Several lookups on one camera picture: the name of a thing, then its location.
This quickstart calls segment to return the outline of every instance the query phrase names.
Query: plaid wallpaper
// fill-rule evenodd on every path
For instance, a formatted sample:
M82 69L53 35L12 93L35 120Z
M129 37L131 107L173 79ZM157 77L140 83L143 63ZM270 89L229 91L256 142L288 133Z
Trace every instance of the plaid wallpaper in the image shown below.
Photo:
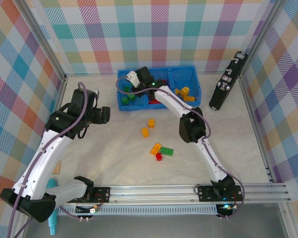
M12 0L0 0L0 193L30 163L61 81ZM0 200L0 238L11 208Z
M251 48L274 0L27 2L65 71L81 74L181 64L223 71Z
M245 74L277 182L286 182L298 217L298 0L288 0Z

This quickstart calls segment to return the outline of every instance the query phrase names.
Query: white floor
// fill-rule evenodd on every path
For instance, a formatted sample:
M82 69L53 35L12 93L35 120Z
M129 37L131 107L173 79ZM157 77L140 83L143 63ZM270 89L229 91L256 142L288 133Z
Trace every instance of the white floor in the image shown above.
M209 108L220 75L199 75L202 88L201 109L211 125L211 145L223 165L244 183L268 182L241 89L236 83L219 111ZM178 134L178 119L168 110L120 112L116 75L70 77L63 104L70 102L79 81L87 88L98 88L98 106L111 108L105 125L91 125L84 139L75 139L66 151L59 184L74 176L84 176L99 185L195 184L210 183L207 166L190 144ZM141 128L155 119L150 136L143 138ZM173 148L173 157L156 161L150 153L160 143Z

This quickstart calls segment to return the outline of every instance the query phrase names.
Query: yellow lego brick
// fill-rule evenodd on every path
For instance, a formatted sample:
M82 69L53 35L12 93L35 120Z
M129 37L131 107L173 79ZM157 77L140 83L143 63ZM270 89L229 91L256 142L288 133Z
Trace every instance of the yellow lego brick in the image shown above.
M142 128L141 132L143 133L143 137L148 137L149 136L149 131L148 131L147 127Z
M159 150L161 149L161 147L162 147L162 145L160 145L160 144L157 143L157 144L152 148L152 150L151 150L150 153L152 153L153 155L156 155L156 154L159 152Z
M149 128L154 128L154 119L149 119L149 121L148 121L148 127Z
M190 97L190 96L184 96L183 97L183 101L184 102L194 102L195 98L194 97Z
M188 96L189 92L190 92L190 89L188 87L184 87L181 89L180 95L182 98L184 98L184 96Z

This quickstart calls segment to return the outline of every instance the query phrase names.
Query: blue plastic tray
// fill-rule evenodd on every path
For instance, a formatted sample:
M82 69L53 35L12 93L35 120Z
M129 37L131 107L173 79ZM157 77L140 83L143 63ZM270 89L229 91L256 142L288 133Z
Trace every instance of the blue plastic tray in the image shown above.
M131 70L137 69L119 70L118 78L127 75ZM183 87L189 87L189 96L194 96L195 101L187 102L187 104L192 107L200 105L202 92L194 66L149 68L149 71L154 79L166 80L167 85L173 92L175 92L175 88L181 90ZM119 87L124 90L125 86L128 86L130 89L132 87L131 83L129 83L127 80L120 80ZM126 96L127 95L117 92L117 101L120 111L166 108L166 106L163 104L149 104L149 98L147 95L144 95L140 98L136 97L135 101L129 101L129 105L123 105L122 99Z

